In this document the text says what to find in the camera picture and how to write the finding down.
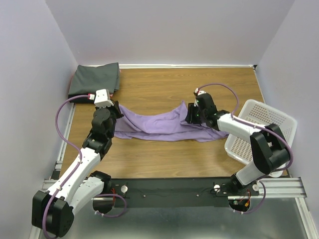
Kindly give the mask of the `purple t shirt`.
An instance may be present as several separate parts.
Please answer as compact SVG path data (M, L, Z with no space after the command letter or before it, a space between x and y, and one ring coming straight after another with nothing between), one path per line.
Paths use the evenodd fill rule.
M154 116L136 114L122 105L120 110L124 116L117 120L115 127L115 137L120 139L209 142L228 137L228 133L202 124L188 124L185 121L187 107L184 101L172 111Z

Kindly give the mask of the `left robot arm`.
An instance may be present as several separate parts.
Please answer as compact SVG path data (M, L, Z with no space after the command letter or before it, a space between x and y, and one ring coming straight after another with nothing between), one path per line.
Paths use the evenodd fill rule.
M112 203L124 198L115 193L111 177L91 170L100 163L112 145L117 119L123 114L113 100L95 102L92 128L78 156L67 171L46 191L37 191L32 199L31 223L42 229L47 239L65 236L74 216L94 197L106 197Z

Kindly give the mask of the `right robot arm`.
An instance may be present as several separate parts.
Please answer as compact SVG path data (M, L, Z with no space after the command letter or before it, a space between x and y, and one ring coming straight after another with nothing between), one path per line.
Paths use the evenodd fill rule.
M187 123L204 124L208 128L234 135L251 145L252 162L233 174L221 186L223 191L241 195L252 182L281 171L282 165L289 166L293 162L292 150L278 125L253 124L228 111L219 111L212 96L205 91L196 90L194 95L194 103L188 105L185 118Z

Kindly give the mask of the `folded dark grey t shirt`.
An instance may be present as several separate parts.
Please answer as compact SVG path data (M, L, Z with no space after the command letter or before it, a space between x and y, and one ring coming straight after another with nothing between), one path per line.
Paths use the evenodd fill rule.
M119 63L98 67L78 65L70 83L68 98L94 94L101 89L107 89L110 94L120 89Z

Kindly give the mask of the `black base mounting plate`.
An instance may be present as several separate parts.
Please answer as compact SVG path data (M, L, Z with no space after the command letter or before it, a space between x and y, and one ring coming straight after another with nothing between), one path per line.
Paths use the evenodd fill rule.
M228 207L233 200L241 206L258 196L256 182L237 192L226 187L229 177L112 179L108 190L117 197L96 197L93 209L108 213L123 208Z

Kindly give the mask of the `aluminium extrusion rail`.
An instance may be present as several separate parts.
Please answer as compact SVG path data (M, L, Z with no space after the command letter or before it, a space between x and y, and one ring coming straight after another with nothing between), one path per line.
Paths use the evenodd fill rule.
M306 198L307 194L300 177L264 178L267 198Z

